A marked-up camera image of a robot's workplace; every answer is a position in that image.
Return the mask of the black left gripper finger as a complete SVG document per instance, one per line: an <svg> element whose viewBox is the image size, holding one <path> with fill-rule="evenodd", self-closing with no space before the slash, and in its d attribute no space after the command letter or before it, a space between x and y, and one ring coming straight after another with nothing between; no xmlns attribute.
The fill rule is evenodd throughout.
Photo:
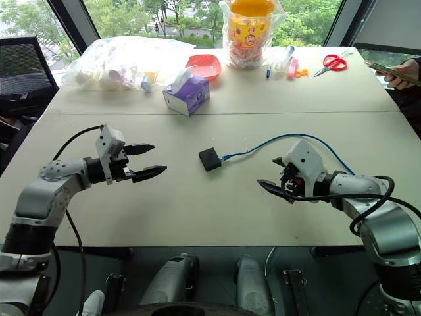
<svg viewBox="0 0 421 316"><path fill-rule="evenodd" d="M124 152L126 155L142 155L154 149L154 145L151 144L134 144L124 146Z"/></svg>
<svg viewBox="0 0 421 316"><path fill-rule="evenodd" d="M149 180L154 178L161 173L163 173L167 169L167 166L163 165L155 165L144 168L141 171L136 171L133 173L131 180L133 183L143 182L145 180Z"/></svg>

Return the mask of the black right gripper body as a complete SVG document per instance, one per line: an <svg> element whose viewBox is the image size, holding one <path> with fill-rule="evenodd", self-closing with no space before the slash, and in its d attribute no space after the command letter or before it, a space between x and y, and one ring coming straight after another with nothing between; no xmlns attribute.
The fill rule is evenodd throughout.
<svg viewBox="0 0 421 316"><path fill-rule="evenodd" d="M305 196L305 181L298 175L298 168L292 163L282 164L282 167L284 168L280 178L282 197L295 196L303 198Z"/></svg>

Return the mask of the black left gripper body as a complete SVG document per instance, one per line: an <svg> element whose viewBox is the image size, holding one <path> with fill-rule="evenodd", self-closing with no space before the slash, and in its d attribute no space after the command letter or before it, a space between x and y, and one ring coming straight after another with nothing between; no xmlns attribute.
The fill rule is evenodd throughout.
<svg viewBox="0 0 421 316"><path fill-rule="evenodd" d="M132 170L128 167L129 159L126 152L122 150L116 157L111 157L110 172L114 181L129 180L133 176Z"/></svg>

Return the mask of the person's bare hand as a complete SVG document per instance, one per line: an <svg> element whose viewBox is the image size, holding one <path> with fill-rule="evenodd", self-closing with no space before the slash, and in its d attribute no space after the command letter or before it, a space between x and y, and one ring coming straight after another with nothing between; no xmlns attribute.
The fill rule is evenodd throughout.
<svg viewBox="0 0 421 316"><path fill-rule="evenodd" d="M420 65L415 59L409 59L400 65L392 66L391 69L413 80L419 79ZM388 88L403 90L414 86L412 82L392 74L385 75L384 80L387 82Z"/></svg>

